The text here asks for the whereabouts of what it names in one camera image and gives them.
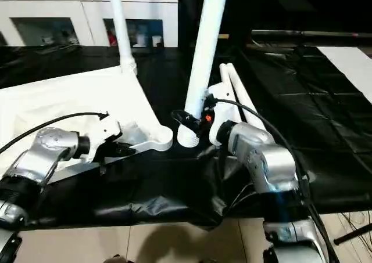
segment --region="white tube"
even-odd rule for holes
[[[226,0],[204,0],[203,4],[185,104],[185,111],[198,119],[201,117],[208,88],[225,2]],[[195,147],[199,143],[196,134],[183,125],[178,129],[177,140],[184,147]]]
[[[233,86],[231,85],[231,81],[230,81],[230,74],[228,72],[228,67],[225,64],[220,64],[220,72],[221,72],[222,82],[228,86],[229,93],[231,94],[231,99],[233,101],[236,101]],[[234,106],[234,116],[232,120],[236,123],[240,123],[242,121],[242,118],[240,117],[240,114],[239,114],[238,106]]]
[[[115,25],[115,33],[117,45],[119,47],[120,66],[130,68],[137,75],[137,65],[133,59],[129,36],[127,30],[126,18],[123,13],[123,5],[121,0],[110,0],[113,10],[113,18]]]
[[[234,89],[237,93],[239,102],[242,105],[246,105],[249,108],[251,108],[252,110],[254,110],[255,112],[257,112],[256,107],[253,104],[251,98],[249,97],[246,89],[244,88],[244,85],[243,85],[242,81],[240,80],[240,77],[239,77],[234,65],[229,63],[229,64],[227,64],[227,68],[228,68],[228,72],[230,74],[231,83],[232,83],[232,85],[233,85],[233,87],[234,87]],[[243,110],[243,113],[244,113],[244,116],[245,116],[248,123],[255,126],[256,128],[266,130],[264,124],[262,123],[262,121],[259,118],[257,118],[256,116],[254,116],[253,114],[251,114],[250,112],[248,112],[246,110]]]

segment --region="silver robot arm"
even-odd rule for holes
[[[120,125],[106,117],[90,133],[59,128],[41,129],[0,180],[0,263],[13,262],[22,240],[19,229],[55,172],[58,162],[82,158],[90,163],[109,138],[120,136]]]
[[[224,122],[217,140],[248,169],[260,194],[263,229],[273,244],[264,251],[264,262],[327,262],[313,220],[302,208],[289,206],[298,190],[291,153],[270,133],[247,123]]]

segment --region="white floor tile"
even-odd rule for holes
[[[335,238],[352,231],[349,224],[341,214],[322,215],[321,218],[332,243]],[[351,213],[351,219],[356,227],[367,225],[368,212],[353,212]],[[339,246],[334,245],[334,247],[341,263],[372,262],[371,255],[364,247],[362,241],[358,238],[340,244]]]
[[[270,243],[265,238],[262,222],[262,218],[239,220],[248,263],[263,262],[262,252],[269,247]]]
[[[226,220],[211,232],[186,223],[131,227],[128,259],[135,263],[197,263],[207,258],[246,262],[236,220]]]
[[[22,232],[16,263],[102,263],[126,255],[129,227]]]

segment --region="white mat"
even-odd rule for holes
[[[173,133],[160,125],[136,76],[131,71],[121,73],[117,66],[0,90],[0,147],[30,128],[78,112],[108,112],[119,121],[122,138],[128,139],[128,135],[140,129],[145,135],[143,140],[159,142],[164,150],[171,146]],[[96,116],[84,116],[65,119],[52,126],[84,134],[98,121]],[[35,134],[29,135],[1,154],[0,176],[21,152],[31,146],[34,138]],[[142,141],[131,143],[139,146]],[[86,168],[80,162],[61,162],[57,170],[71,165],[83,166],[82,171],[95,167],[89,165]]]
[[[355,47],[318,47],[372,103],[372,59]]]

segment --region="black plastic sheet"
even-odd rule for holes
[[[175,134],[167,152],[148,151],[48,185],[26,229],[188,221],[205,228],[226,217],[258,217],[248,170],[218,158],[207,138],[194,149],[176,141],[170,112],[182,109],[192,62],[176,49],[135,53],[138,79],[159,121]],[[0,48],[0,87],[115,66],[116,48]],[[320,212],[371,207],[370,103],[317,49],[224,49],[258,112],[285,135],[310,175]]]

